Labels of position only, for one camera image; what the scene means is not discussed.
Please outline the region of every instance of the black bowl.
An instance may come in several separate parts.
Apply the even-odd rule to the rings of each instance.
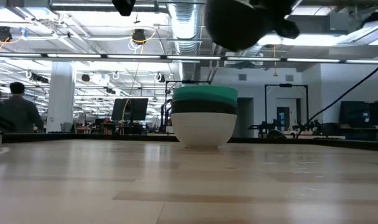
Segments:
[[[236,107],[227,103],[209,100],[179,100],[172,102],[174,113],[225,113],[236,114]]]

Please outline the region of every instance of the white bowl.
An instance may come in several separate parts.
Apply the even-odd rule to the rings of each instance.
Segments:
[[[172,114],[177,139],[194,148],[222,146],[232,137],[237,116],[222,113]]]

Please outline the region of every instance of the white column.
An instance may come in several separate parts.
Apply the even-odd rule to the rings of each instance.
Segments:
[[[76,72],[70,62],[53,62],[50,77],[46,131],[61,131],[60,124],[72,123]]]

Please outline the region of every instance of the green bowl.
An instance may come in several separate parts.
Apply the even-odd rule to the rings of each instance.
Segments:
[[[220,103],[227,103],[234,107],[237,107],[237,101],[230,98],[226,98],[220,95],[209,94],[209,93],[178,93],[173,94],[172,102],[181,100],[209,100]]]
[[[214,86],[214,85],[193,85],[193,86],[184,86],[174,90],[174,95],[186,93],[203,93],[203,94],[211,94],[217,95],[224,98],[231,99],[233,101],[237,101],[237,97],[239,92],[232,87],[227,86]]]

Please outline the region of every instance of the dark shirt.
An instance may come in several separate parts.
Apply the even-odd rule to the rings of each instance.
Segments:
[[[4,109],[7,111],[6,119],[16,125],[18,133],[31,133],[33,124],[38,129],[44,128],[36,105],[21,96],[12,96],[5,100]]]

